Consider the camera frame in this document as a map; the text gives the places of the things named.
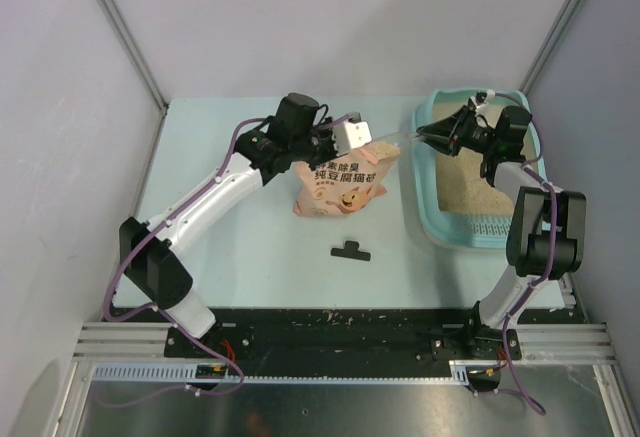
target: teal litter box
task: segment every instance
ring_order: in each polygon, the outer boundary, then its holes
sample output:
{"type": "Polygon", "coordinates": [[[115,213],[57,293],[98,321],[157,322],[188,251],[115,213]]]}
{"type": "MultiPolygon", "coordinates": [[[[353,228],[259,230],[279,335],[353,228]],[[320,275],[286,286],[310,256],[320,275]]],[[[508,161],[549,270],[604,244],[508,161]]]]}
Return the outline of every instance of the teal litter box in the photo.
{"type": "MultiPolygon", "coordinates": [[[[482,90],[486,89],[436,90],[414,112],[413,130],[433,122],[434,105],[440,103],[460,103],[462,105],[467,102],[471,95],[482,90]]],[[[513,90],[496,92],[520,99],[524,106],[529,109],[529,102],[521,92],[513,90]]],[[[499,97],[491,99],[491,103],[504,106],[513,105],[512,102],[499,97]]],[[[533,147],[536,155],[538,155],[540,152],[538,134],[533,125],[529,126],[529,131],[533,140],[533,147]]],[[[441,244],[482,249],[504,249],[511,225],[510,215],[461,214],[440,210],[436,181],[436,153],[428,145],[414,145],[412,149],[418,210],[422,227],[427,235],[441,244]]],[[[547,178],[544,159],[538,162],[537,170],[543,178],[547,178]]]]}

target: metal frame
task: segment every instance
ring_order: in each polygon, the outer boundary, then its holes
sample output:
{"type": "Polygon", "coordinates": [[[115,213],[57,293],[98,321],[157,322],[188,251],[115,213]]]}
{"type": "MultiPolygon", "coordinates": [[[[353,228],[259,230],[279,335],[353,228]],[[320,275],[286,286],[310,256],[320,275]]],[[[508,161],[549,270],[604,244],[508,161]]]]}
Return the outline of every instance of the metal frame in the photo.
{"type": "MultiPolygon", "coordinates": [[[[66,394],[58,412],[58,419],[50,435],[76,435],[89,398],[92,381],[185,382],[195,375],[198,363],[215,364],[216,359],[168,359],[164,357],[168,323],[86,323],[80,333],[66,394]]],[[[638,432],[633,410],[616,360],[611,337],[604,324],[582,325],[521,325],[518,327],[522,360],[517,366],[529,365],[587,365],[592,366],[616,436],[631,436],[638,432]]],[[[448,378],[419,379],[330,379],[330,378],[252,378],[252,383],[287,384],[398,384],[403,385],[468,385],[467,365],[492,366],[487,361],[449,362],[448,378]]],[[[206,382],[219,382],[210,379],[206,382]]]]}
{"type": "Polygon", "coordinates": [[[540,75],[542,74],[542,71],[549,62],[553,51],[562,39],[574,15],[583,2],[584,0],[564,1],[562,9],[560,9],[558,16],[551,26],[551,30],[549,30],[549,33],[544,39],[542,47],[540,47],[536,58],[533,60],[533,64],[531,64],[531,67],[529,67],[529,70],[527,71],[522,84],[520,84],[520,90],[525,95],[531,92],[531,89],[538,80],[538,77],[540,77],[540,75]]]}
{"type": "Polygon", "coordinates": [[[164,123],[166,122],[168,107],[161,111],[160,120],[156,125],[156,129],[153,135],[153,141],[151,142],[151,149],[149,150],[149,154],[147,155],[147,160],[145,162],[144,167],[144,175],[142,179],[140,179],[140,184],[138,186],[138,190],[136,191],[136,198],[133,204],[133,208],[131,209],[131,215],[138,215],[140,211],[140,206],[142,205],[142,198],[144,197],[144,191],[147,188],[147,183],[149,182],[149,175],[151,175],[151,167],[153,161],[156,157],[156,152],[158,151],[158,146],[160,145],[160,136],[162,135],[162,129],[164,129],[164,123]]]}
{"type": "Polygon", "coordinates": [[[153,73],[151,72],[149,65],[147,64],[147,61],[142,55],[142,52],[140,51],[138,44],[133,38],[133,35],[131,34],[131,31],[129,30],[127,23],[125,22],[124,17],[120,12],[120,9],[118,9],[118,6],[116,5],[115,0],[97,0],[97,1],[98,1],[98,4],[100,4],[100,7],[102,8],[102,10],[104,11],[104,14],[107,20],[109,21],[109,24],[111,24],[111,27],[113,28],[113,31],[116,34],[116,37],[118,37],[118,40],[122,44],[122,48],[124,52],[127,54],[127,57],[129,57],[131,64],[133,65],[136,72],[142,79],[142,82],[144,83],[145,88],[147,89],[147,92],[149,92],[149,95],[155,102],[160,112],[165,113],[168,107],[167,101],[162,96],[162,92],[158,87],[158,83],[156,82],[156,79],[153,76],[153,73]]]}

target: metal floor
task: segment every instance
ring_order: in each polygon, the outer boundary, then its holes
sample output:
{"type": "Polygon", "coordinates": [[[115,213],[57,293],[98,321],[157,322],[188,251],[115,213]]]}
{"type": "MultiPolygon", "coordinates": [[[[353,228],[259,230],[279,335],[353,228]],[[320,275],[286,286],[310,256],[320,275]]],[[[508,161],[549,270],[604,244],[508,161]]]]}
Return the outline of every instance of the metal floor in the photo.
{"type": "MultiPolygon", "coordinates": [[[[461,386],[250,384],[225,397],[169,392],[125,409],[88,399],[80,435],[113,436],[598,436],[613,435],[592,367],[520,368],[540,417],[508,395],[474,398],[461,386]]],[[[125,402],[167,384],[98,382],[125,402]]],[[[508,372],[501,387],[513,388],[508,372]]]]}

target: cat litter box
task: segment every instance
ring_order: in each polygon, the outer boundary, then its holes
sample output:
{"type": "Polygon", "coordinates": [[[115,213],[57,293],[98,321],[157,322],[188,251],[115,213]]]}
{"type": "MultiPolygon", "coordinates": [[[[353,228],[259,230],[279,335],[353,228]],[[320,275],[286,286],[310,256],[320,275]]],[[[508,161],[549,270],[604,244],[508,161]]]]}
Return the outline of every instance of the cat litter box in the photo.
{"type": "MultiPolygon", "coordinates": [[[[471,95],[486,89],[437,90],[413,114],[413,129],[448,117],[471,95]]],[[[499,91],[519,99],[529,109],[527,98],[518,91],[499,91]]],[[[499,97],[483,112],[494,126],[500,111],[513,102],[499,97]]],[[[540,140],[533,127],[525,137],[524,155],[540,152],[540,140]]],[[[428,145],[412,149],[418,210],[427,235],[442,244],[482,249],[504,249],[511,225],[513,203],[480,178],[482,156],[463,149],[457,157],[439,154],[428,145]]],[[[535,170],[546,179],[544,159],[535,170]]]]}

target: red wire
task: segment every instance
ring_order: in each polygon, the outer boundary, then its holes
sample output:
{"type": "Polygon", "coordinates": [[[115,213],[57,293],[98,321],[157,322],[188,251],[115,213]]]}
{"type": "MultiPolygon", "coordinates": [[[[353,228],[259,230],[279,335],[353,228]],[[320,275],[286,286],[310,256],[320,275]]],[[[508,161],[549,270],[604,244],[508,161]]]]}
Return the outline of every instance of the red wire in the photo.
{"type": "Polygon", "coordinates": [[[227,349],[227,357],[231,359],[231,362],[236,361],[236,353],[233,351],[233,347],[231,347],[231,343],[225,339],[221,342],[222,345],[227,349]]]}
{"type": "Polygon", "coordinates": [[[498,357],[500,360],[504,360],[504,364],[500,364],[500,369],[502,370],[509,364],[509,362],[507,362],[507,354],[503,349],[498,349],[498,357]]]}

